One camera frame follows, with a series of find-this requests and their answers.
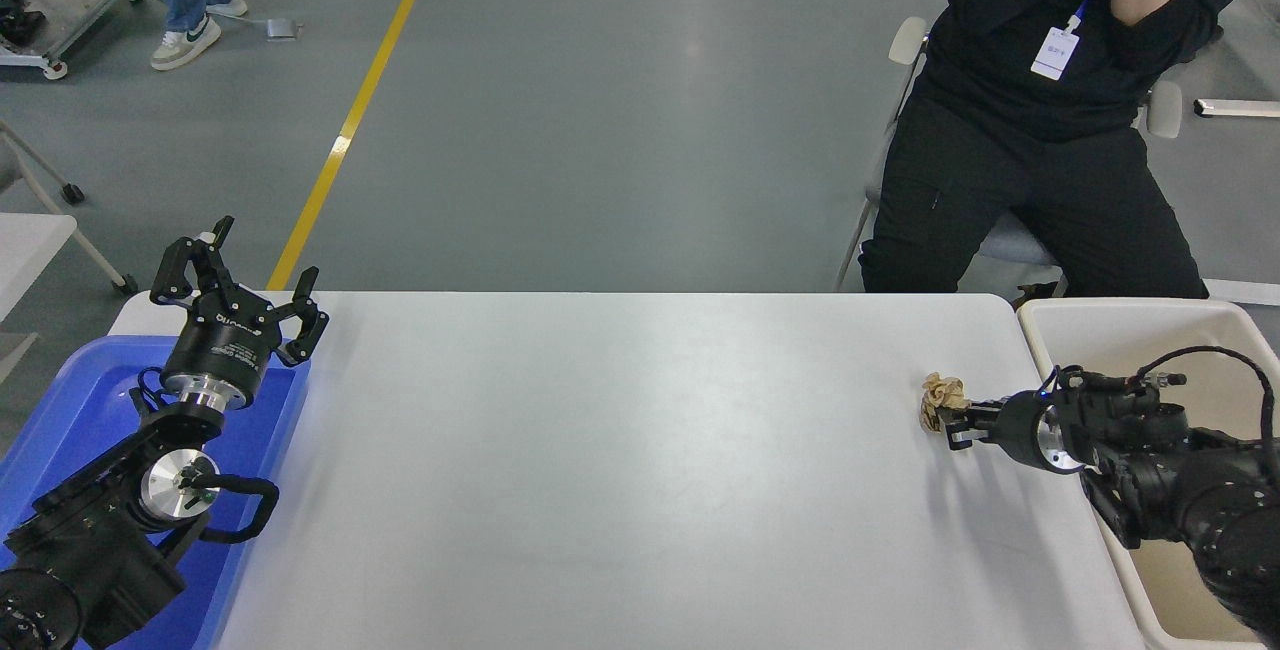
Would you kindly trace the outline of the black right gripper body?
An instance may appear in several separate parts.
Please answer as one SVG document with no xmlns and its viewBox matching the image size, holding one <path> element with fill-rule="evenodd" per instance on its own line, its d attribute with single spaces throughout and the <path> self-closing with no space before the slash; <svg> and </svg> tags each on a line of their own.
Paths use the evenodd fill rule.
<svg viewBox="0 0 1280 650">
<path fill-rule="evenodd" d="M 1009 395 L 998 409 L 988 440 L 1016 463 L 1051 471 L 1039 441 L 1043 409 L 1039 392 L 1016 392 Z"/>
</svg>

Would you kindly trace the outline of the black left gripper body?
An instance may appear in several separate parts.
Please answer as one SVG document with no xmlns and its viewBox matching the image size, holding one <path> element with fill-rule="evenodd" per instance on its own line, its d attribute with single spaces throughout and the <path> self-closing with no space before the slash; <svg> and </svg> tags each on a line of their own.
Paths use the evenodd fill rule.
<svg viewBox="0 0 1280 650">
<path fill-rule="evenodd" d="M 195 302 L 172 354 L 163 367 L 164 392 L 219 395 L 221 400 L 253 400 L 262 385 L 273 345 L 265 328 L 266 299 Z"/>
</svg>

